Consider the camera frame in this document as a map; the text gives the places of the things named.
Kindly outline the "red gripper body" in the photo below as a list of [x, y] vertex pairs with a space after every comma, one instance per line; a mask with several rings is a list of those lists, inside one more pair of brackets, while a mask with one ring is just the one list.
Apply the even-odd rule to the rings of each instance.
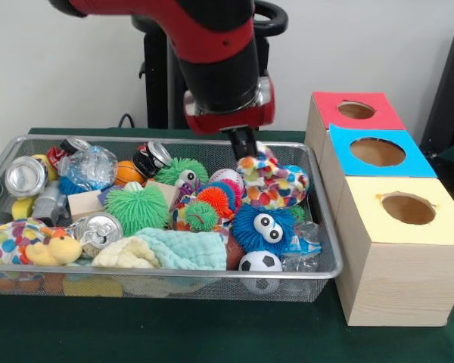
[[252, 101], [230, 113], [215, 113], [201, 108], [190, 91], [183, 99], [185, 118], [194, 132], [214, 134], [245, 127], [258, 128], [273, 123], [275, 117], [275, 89], [268, 76], [259, 78]]

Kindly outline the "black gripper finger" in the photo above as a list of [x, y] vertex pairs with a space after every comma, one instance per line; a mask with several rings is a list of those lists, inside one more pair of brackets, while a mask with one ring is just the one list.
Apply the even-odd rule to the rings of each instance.
[[246, 148], [244, 142], [240, 139], [238, 132], [233, 129], [229, 131], [229, 140], [232, 145], [232, 150], [235, 155], [235, 159], [239, 160], [246, 156]]
[[252, 128], [245, 128], [245, 153], [247, 156], [256, 157], [257, 156], [257, 140], [255, 138], [254, 130]]

